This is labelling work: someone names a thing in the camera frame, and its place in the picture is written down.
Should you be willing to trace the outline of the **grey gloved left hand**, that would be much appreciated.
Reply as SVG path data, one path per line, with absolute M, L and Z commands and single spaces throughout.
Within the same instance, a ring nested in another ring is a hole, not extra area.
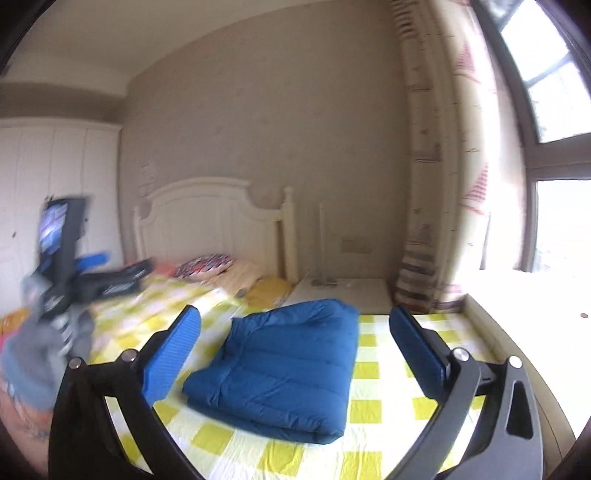
M 94 331 L 92 315 L 84 303 L 70 306 L 51 320 L 44 319 L 49 290 L 49 280 L 38 273 L 23 280 L 23 299 L 30 313 L 1 353 L 9 394 L 40 411 L 53 409 L 69 360 L 89 359 Z

